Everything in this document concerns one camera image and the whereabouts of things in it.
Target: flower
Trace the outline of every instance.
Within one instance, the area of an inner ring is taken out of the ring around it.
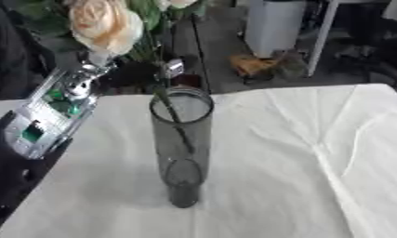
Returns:
[[[76,40],[111,56],[128,53],[143,33],[143,21],[124,0],[77,0],[70,9]]]
[[[182,9],[195,3],[197,0],[155,0],[156,5],[161,11],[166,11],[168,7]]]

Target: floor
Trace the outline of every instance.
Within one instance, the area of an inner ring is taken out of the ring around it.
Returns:
[[[333,46],[328,44],[317,72],[311,78],[285,80],[275,77],[269,82],[256,82],[246,86],[243,80],[232,70],[229,57],[234,54],[249,53],[245,43],[237,37],[245,22],[245,7],[227,7],[229,1],[215,0],[209,7],[206,17],[198,24],[200,38],[205,53],[205,64],[213,93],[230,93],[258,88],[290,86],[331,86],[363,83],[363,78],[346,73],[329,73],[329,63],[333,55]],[[179,25],[177,34],[177,53],[197,54],[191,23],[186,21]],[[387,78],[376,75],[376,83],[390,83]]]

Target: table leg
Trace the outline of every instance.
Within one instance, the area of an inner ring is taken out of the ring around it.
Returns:
[[[309,77],[313,76],[313,74],[315,73],[315,69],[317,68],[321,53],[323,52],[326,38],[328,37],[328,33],[330,32],[331,26],[334,21],[334,17],[336,16],[338,6],[338,0],[332,0],[328,5],[323,24],[321,25],[320,32],[318,33],[317,41],[315,42],[315,46],[313,48],[313,51],[311,52],[310,63],[308,65]]]

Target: chair leg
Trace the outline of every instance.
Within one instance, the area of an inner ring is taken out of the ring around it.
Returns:
[[[374,73],[380,73],[382,75],[388,76],[389,78],[391,78],[393,80],[393,84],[390,85],[393,88],[397,88],[397,75],[395,75],[394,73],[392,73],[391,71],[382,68],[381,66],[371,66],[370,67],[370,72],[374,72]]]

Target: dark glass vase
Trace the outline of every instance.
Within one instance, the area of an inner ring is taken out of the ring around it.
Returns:
[[[199,200],[208,174],[214,102],[192,87],[173,87],[150,104],[159,172],[170,202],[180,208]]]

